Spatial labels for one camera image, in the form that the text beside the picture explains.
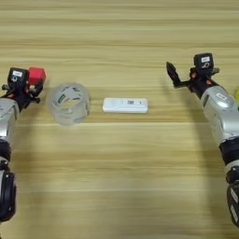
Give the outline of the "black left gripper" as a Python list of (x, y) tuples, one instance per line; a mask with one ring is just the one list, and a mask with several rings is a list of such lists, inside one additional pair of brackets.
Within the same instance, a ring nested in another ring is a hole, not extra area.
[(19, 110), (23, 110), (32, 102), (37, 104), (40, 103), (38, 95), (43, 90), (43, 82), (39, 81), (36, 85), (30, 85), (24, 90), (17, 90), (13, 87), (9, 87), (7, 84), (4, 84), (2, 86), (2, 90), (7, 92), (3, 95), (3, 98), (14, 100), (17, 103)]

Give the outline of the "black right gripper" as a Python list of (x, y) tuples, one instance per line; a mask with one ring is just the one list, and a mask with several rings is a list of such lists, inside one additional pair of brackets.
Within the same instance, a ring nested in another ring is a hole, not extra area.
[[(190, 91), (194, 92), (199, 98), (201, 98), (204, 92), (214, 86), (217, 86), (217, 82), (205, 75), (199, 75), (197, 72), (190, 73), (190, 81), (181, 81), (176, 68), (172, 63), (166, 63), (166, 71), (170, 79), (172, 79), (175, 88), (187, 87), (190, 84)], [(219, 73), (219, 68), (214, 68), (212, 76)]]

